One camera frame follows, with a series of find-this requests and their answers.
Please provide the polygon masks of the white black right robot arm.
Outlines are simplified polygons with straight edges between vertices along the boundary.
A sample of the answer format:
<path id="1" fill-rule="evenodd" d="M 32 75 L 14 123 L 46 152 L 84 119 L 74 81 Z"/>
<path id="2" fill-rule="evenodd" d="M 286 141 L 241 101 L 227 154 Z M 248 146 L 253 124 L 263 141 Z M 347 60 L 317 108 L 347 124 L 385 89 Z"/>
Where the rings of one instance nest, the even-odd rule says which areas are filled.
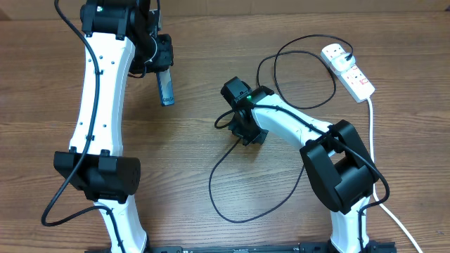
<path id="1" fill-rule="evenodd" d="M 368 252 L 365 214 L 380 173 L 354 126 L 314 119 L 237 77 L 221 94 L 234 113 L 227 127 L 244 145 L 263 143 L 271 132 L 299 150 L 312 190 L 330 210 L 332 251 Z"/>

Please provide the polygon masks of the blue Samsung Galaxy smartphone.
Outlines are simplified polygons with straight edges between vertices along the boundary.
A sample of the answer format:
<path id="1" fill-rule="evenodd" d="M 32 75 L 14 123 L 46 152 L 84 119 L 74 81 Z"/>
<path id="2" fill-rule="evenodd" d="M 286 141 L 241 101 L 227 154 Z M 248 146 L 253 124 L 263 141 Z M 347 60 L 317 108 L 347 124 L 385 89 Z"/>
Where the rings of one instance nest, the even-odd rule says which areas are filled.
<path id="1" fill-rule="evenodd" d="M 156 76 L 157 76 L 158 90 L 160 92 L 161 105 L 162 106 L 173 105 L 175 103 L 175 100 L 170 69 L 167 69 L 164 72 L 158 72 Z"/>

